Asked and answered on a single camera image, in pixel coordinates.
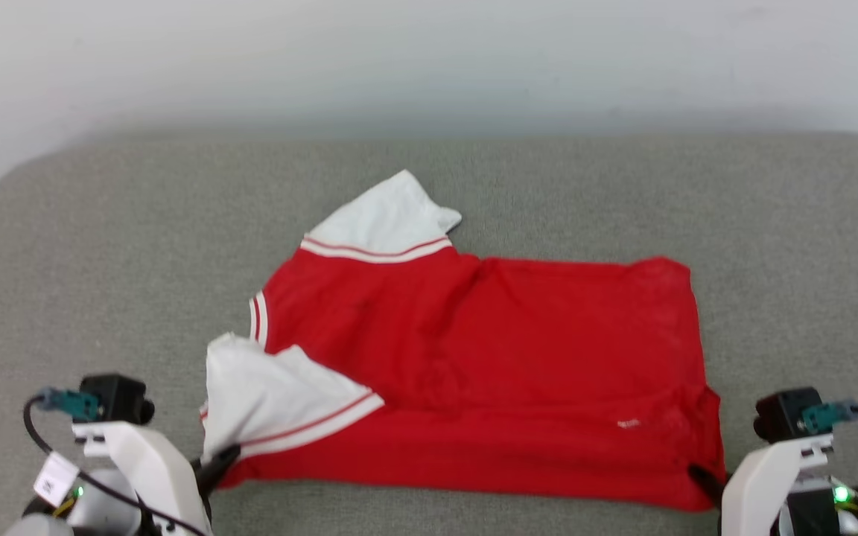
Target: gray cushion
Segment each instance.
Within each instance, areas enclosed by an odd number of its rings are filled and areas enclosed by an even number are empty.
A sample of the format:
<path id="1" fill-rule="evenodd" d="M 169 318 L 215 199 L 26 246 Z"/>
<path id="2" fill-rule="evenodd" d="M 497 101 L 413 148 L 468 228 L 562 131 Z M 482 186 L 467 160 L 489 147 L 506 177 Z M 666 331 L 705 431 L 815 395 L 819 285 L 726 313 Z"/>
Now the gray cushion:
<path id="1" fill-rule="evenodd" d="M 858 398 L 858 135 L 69 150 L 0 183 L 0 532 L 43 456 L 19 413 L 41 386 L 147 381 L 153 426 L 200 452 L 207 342 L 336 207 L 408 168 L 461 211 L 464 252 L 569 261 L 669 255 L 693 270 L 728 464 L 762 442 L 753 403 L 791 386 Z M 68 421 L 37 416 L 74 460 Z M 831 470 L 858 482 L 858 424 Z M 322 482 L 214 497 L 218 535 L 710 534 L 716 515 Z"/>

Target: red stripe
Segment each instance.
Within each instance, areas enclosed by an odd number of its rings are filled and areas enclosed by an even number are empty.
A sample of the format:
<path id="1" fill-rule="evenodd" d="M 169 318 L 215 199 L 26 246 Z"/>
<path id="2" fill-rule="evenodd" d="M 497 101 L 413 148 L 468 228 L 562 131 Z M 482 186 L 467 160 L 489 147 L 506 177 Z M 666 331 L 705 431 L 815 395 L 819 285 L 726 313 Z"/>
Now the red stripe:
<path id="1" fill-rule="evenodd" d="M 440 238 L 436 238 L 435 240 L 429 240 L 428 242 L 423 242 L 422 244 L 415 245 L 415 246 L 407 249 L 406 251 L 400 251 L 399 253 L 375 253 L 372 251 L 366 251 L 364 249 L 360 249 L 360 248 L 353 247 L 353 246 L 334 246 L 333 244 L 326 244 L 326 243 L 323 243 L 319 240 L 315 240 L 314 238 L 310 238 L 310 237 L 303 237 L 303 240 L 310 242 L 310 244 L 316 244 L 317 246 L 322 247 L 322 248 L 348 249 L 350 251 L 355 251 L 357 253 L 362 253 L 365 255 L 372 255 L 372 257 L 399 257 L 399 255 L 406 255 L 407 253 L 412 252 L 414 250 L 418 250 L 419 248 L 426 247 L 426 246 L 429 246 L 429 245 L 432 245 L 435 243 L 439 243 L 439 242 L 442 242 L 443 240 L 449 240 L 449 237 L 440 237 Z"/>
<path id="2" fill-rule="evenodd" d="M 256 301 L 256 296 L 253 296 L 253 320 L 256 322 L 256 327 L 253 328 L 253 339 L 260 340 L 260 305 Z"/>
<path id="3" fill-rule="evenodd" d="M 261 444 L 262 442 L 279 440 L 279 438 L 285 438 L 287 436 L 291 436 L 293 434 L 296 434 L 297 432 L 302 432 L 303 430 L 307 430 L 307 428 L 316 427 L 318 424 L 323 424 L 323 423 L 325 423 L 325 421 L 329 421 L 330 418 L 337 417 L 338 415 L 342 415 L 343 413 L 353 409 L 354 407 L 363 403 L 364 400 L 367 400 L 374 395 L 375 395 L 375 393 L 372 393 L 372 392 L 367 393 L 367 394 L 363 395 L 360 399 L 357 399 L 356 401 L 354 401 L 354 403 L 351 403 L 350 405 L 348 405 L 347 407 L 344 407 L 340 411 L 336 411 L 334 413 L 331 413 L 330 415 L 327 415 L 326 417 L 323 417 L 323 418 L 318 418 L 316 421 L 313 421 L 313 423 L 304 424 L 300 428 L 293 428 L 293 430 L 288 430 L 286 432 L 282 432 L 282 433 L 275 434 L 275 435 L 267 435 L 267 437 L 265 437 L 265 438 L 256 438 L 255 440 L 243 441 L 243 442 L 241 442 L 241 447 L 249 447 L 252 444 Z"/>

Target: white label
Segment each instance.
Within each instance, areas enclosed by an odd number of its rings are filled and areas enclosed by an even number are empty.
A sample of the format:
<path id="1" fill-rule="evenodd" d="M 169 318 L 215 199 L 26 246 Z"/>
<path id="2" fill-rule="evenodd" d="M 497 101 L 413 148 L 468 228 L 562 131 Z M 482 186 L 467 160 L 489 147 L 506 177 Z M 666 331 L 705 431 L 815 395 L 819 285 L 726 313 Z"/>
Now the white label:
<path id="1" fill-rule="evenodd" d="M 52 450 L 31 488 L 39 497 L 58 508 L 65 502 L 65 495 L 68 495 L 72 489 L 76 478 L 78 478 L 78 468 L 75 464 Z"/>

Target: gray fabric surface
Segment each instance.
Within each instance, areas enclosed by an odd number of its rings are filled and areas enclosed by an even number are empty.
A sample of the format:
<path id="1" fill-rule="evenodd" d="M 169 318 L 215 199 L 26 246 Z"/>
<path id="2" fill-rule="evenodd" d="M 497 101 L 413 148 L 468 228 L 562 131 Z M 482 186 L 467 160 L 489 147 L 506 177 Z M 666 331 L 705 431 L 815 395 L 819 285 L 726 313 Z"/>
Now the gray fabric surface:
<path id="1" fill-rule="evenodd" d="M 71 150 L 0 184 L 0 532 L 43 456 L 20 407 L 82 374 L 146 380 L 153 425 L 200 452 L 207 342 L 303 232 L 408 168 L 464 220 L 464 252 L 570 261 L 669 255 L 693 270 L 728 464 L 761 443 L 753 403 L 811 384 L 858 398 L 858 136 L 633 137 Z M 68 423 L 38 422 L 68 453 Z M 832 472 L 858 482 L 858 424 Z M 251 484 L 218 535 L 712 534 L 716 515 L 477 493 Z"/>

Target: teal connector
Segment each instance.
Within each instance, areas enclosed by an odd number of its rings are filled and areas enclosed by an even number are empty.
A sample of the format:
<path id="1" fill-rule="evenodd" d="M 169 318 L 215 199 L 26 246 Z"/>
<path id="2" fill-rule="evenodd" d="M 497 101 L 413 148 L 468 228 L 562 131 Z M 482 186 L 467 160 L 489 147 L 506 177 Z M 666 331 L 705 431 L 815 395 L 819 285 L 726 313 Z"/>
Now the teal connector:
<path id="1" fill-rule="evenodd" d="M 847 400 L 807 407 L 803 410 L 803 424 L 811 434 L 828 434 L 835 424 L 858 419 L 858 412 L 852 410 L 855 405 L 856 401 Z"/>
<path id="2" fill-rule="evenodd" d="M 101 405 L 95 395 L 54 387 L 45 387 L 39 395 L 43 400 L 38 405 L 45 411 L 61 411 L 79 421 L 97 421 L 101 415 Z"/>

